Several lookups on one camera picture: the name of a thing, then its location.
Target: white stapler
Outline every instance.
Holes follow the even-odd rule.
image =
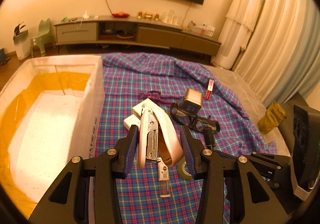
[[[157,108],[142,114],[137,165],[142,169],[146,161],[158,162],[160,157],[165,165],[172,167],[183,158],[183,150],[177,133],[168,115]]]

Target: purple keychain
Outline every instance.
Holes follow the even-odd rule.
[[[149,91],[146,94],[141,91],[139,94],[139,98],[144,98],[144,99],[149,98],[152,102],[156,103],[158,106],[160,106],[159,104],[167,104],[167,105],[172,104],[172,102],[165,101],[164,99],[169,99],[169,98],[173,98],[176,100],[181,99],[181,97],[178,97],[178,96],[163,96],[161,95],[161,92],[156,90]]]

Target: wall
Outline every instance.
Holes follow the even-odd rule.
[[[320,83],[316,85],[314,90],[307,97],[306,102],[308,106],[320,111]]]
[[[204,4],[191,4],[184,25],[193,20],[206,22],[215,27],[214,38],[217,39],[225,21],[232,0],[204,0]],[[190,3],[185,0],[108,0],[113,12],[128,12],[137,15],[139,11],[152,13],[168,12],[174,9],[176,14],[184,17]],[[105,0],[4,0],[0,6],[0,48],[6,53],[14,51],[12,42],[14,27],[19,20],[24,21],[29,35],[37,33],[41,19],[50,18],[52,23],[63,17],[82,16],[85,10],[89,15],[110,15]]]

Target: metal screw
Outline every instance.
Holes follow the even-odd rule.
[[[78,163],[78,162],[80,162],[80,157],[79,157],[79,156],[73,157],[73,158],[72,158],[72,162],[73,162],[73,163]]]
[[[316,183],[318,182],[319,176],[317,177],[316,181],[309,181],[308,182],[308,188],[310,190],[312,190],[314,188],[314,186],[316,185]]]
[[[248,160],[247,160],[247,158],[245,158],[244,156],[240,156],[240,157],[239,157],[239,161],[240,161],[240,162],[247,162]]]
[[[108,150],[108,154],[109,155],[114,155],[114,154],[116,154],[116,152],[117,152],[117,150],[114,149],[114,148],[111,148],[111,149]]]
[[[203,154],[204,154],[204,155],[212,155],[212,151],[209,150],[209,149],[204,149],[204,150],[203,150]]]

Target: white box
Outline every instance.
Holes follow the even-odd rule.
[[[156,105],[154,102],[152,102],[149,98],[143,100],[141,103],[139,103],[138,105],[134,106],[131,109],[131,112],[138,118],[141,119],[141,115],[143,114],[143,112],[145,110],[150,110],[150,112],[154,109],[154,108],[158,108],[160,110],[163,111],[163,109]]]
[[[10,167],[14,184],[1,167],[0,181],[27,218],[72,157],[94,156],[104,98],[98,55],[27,60],[0,92],[0,138],[6,138],[9,159],[0,156],[0,164]]]
[[[212,37],[212,35],[214,33],[213,26],[206,25],[206,24],[197,24],[197,23],[194,23],[194,24],[192,22],[190,22],[188,25],[188,29],[193,32],[199,33],[199,34],[203,34],[203,35],[207,35],[207,36]]]
[[[137,118],[135,115],[130,115],[125,120],[123,120],[123,125],[128,130],[130,129],[131,125],[137,125],[139,127],[139,129],[140,129],[140,123],[141,123],[140,119]]]

